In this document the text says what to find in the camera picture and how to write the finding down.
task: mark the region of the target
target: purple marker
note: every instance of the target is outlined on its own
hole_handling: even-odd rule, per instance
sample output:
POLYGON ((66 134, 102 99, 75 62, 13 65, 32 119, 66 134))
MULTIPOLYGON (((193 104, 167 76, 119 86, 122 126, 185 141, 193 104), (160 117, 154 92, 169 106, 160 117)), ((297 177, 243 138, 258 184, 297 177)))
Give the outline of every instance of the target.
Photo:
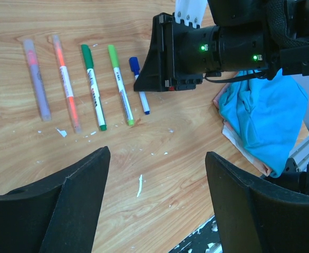
POLYGON ((35 87, 35 93, 38 101, 38 106, 40 108, 41 118, 43 121, 51 121, 51 114, 47 97, 44 91, 34 43, 32 40, 25 40, 23 42, 23 46, 30 67, 30 73, 35 87))

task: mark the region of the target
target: white bracket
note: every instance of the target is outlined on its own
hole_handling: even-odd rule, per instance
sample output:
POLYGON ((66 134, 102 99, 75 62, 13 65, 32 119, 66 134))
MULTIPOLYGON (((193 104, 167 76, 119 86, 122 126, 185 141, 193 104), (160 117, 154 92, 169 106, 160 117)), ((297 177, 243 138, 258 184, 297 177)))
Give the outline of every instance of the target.
POLYGON ((309 163, 309 136, 289 153, 290 158, 294 158, 298 171, 306 171, 309 163))
POLYGON ((184 20, 186 26, 192 23, 194 28, 201 26, 207 0, 176 0, 175 19, 178 24, 184 20))

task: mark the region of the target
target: pink fabric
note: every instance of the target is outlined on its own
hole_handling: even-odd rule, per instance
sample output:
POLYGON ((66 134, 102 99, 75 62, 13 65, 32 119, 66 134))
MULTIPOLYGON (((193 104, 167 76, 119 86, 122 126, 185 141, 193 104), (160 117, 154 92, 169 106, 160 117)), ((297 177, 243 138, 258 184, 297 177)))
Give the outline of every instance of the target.
MULTIPOLYGON (((213 104, 216 106, 217 109, 219 109, 219 99, 221 97, 222 94, 225 93, 226 89, 230 86, 230 83, 226 84, 222 90, 216 95, 216 97, 213 99, 213 104)), ((239 138, 238 134, 234 131, 234 129, 232 128, 232 126, 229 124, 229 122, 227 122, 224 119, 224 125, 226 125, 226 127, 230 130, 230 133, 228 133, 229 135, 231 135, 234 138, 239 138)), ((234 142, 231 140, 231 138, 229 138, 229 136, 226 136, 233 145, 236 146, 236 148, 241 152, 241 149, 243 150, 244 147, 241 147, 240 144, 238 144, 237 142, 234 142)), ((251 154, 248 154, 248 152, 246 154, 244 154, 243 152, 241 152, 243 154, 243 156, 245 156, 247 158, 247 160, 249 162, 251 162, 251 164, 253 164, 254 167, 256 167, 258 169, 258 171, 260 171, 262 174, 269 176, 270 173, 272 172, 272 169, 270 167, 268 167, 266 164, 264 164, 263 162, 261 162, 260 160, 258 160, 257 158, 255 158, 254 156, 252 156, 251 154)))

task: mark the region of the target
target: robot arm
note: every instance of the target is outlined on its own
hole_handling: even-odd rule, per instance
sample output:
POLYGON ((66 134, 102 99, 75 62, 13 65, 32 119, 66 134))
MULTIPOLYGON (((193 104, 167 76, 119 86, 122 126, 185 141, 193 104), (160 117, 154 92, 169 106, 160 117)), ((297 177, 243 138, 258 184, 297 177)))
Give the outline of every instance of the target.
POLYGON ((200 28, 206 5, 177 0, 173 15, 153 18, 135 91, 192 90, 224 71, 309 75, 309 0, 208 0, 216 25, 200 28))

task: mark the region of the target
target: blue marker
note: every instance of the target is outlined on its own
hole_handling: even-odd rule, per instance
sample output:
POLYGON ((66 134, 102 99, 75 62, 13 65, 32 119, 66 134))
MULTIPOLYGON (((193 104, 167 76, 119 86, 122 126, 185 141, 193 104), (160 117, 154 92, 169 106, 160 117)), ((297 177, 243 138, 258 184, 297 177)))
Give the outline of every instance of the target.
MULTIPOLYGON (((129 59, 129 63, 130 63, 131 71, 134 73, 134 78, 137 80, 137 78, 139 76, 139 71, 140 71, 140 67, 139 67, 137 57, 131 57, 129 59)), ((143 105, 144 113, 146 115, 149 115, 150 114, 150 107, 149 107, 148 100, 146 99, 145 92, 143 92, 143 91, 139 92, 139 97, 140 97, 140 101, 142 102, 142 105, 143 105)))

